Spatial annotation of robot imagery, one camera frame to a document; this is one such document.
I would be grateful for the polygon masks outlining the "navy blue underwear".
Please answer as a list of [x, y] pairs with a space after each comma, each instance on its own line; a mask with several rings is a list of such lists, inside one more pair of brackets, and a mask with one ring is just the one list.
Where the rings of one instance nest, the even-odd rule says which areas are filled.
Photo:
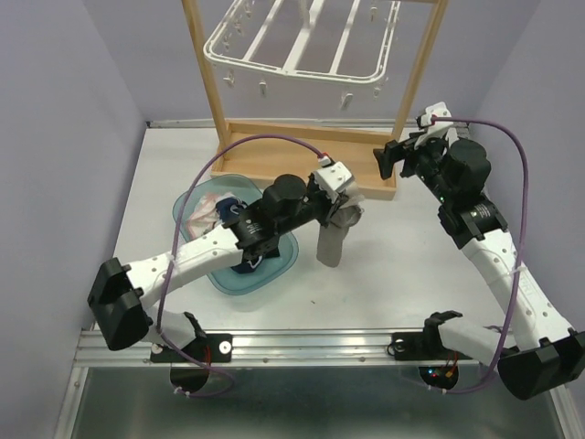
[[[240, 198], [228, 197], [218, 201], [215, 209], [219, 220], [224, 223], [229, 220], [234, 220], [247, 206], [248, 204]], [[254, 273], [262, 261], [262, 256], [253, 260], [243, 260], [240, 264], [232, 266], [231, 270], [237, 274]]]

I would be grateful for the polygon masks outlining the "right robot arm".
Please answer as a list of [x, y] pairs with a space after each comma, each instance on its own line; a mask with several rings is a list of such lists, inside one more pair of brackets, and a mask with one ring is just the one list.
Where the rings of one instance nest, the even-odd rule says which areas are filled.
[[497, 206], [485, 195], [491, 164], [470, 139], [411, 134], [374, 151], [381, 178], [403, 165], [402, 177], [418, 177], [439, 200], [440, 224], [485, 280], [505, 311], [500, 333], [472, 323], [457, 311], [435, 312], [420, 332], [398, 333], [388, 346], [397, 360], [440, 360], [460, 354], [497, 375], [521, 401], [577, 379], [584, 371], [584, 334], [550, 303], [527, 267], [518, 262], [517, 240]]

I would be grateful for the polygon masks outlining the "grey underwear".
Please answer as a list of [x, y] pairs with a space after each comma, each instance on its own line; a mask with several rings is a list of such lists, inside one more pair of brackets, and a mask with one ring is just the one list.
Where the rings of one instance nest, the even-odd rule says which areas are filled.
[[361, 220], [363, 209], [360, 203], [364, 196], [357, 183], [350, 184], [343, 196], [341, 207], [331, 216], [327, 226], [321, 226], [316, 247], [316, 259], [323, 265], [335, 268], [343, 252], [343, 242], [349, 229]]

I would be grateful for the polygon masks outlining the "white pink underwear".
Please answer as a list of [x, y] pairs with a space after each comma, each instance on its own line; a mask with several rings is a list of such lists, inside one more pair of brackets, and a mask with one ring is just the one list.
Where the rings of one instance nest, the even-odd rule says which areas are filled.
[[216, 205], [231, 196], [230, 192], [223, 194], [206, 193], [196, 204], [194, 211], [188, 216], [185, 227], [190, 239], [197, 239], [213, 230], [219, 222]]

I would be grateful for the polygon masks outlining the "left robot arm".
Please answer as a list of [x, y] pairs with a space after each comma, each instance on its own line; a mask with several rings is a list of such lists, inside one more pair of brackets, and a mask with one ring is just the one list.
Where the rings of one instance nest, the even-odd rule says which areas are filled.
[[171, 348], [181, 359], [196, 359], [207, 334], [195, 316], [165, 311], [168, 294], [216, 270], [251, 261], [275, 250], [280, 237], [313, 220], [328, 229], [352, 197], [336, 178], [311, 174], [278, 177], [261, 198], [234, 219], [169, 252], [123, 264], [103, 262], [88, 305], [109, 350], [140, 341]]

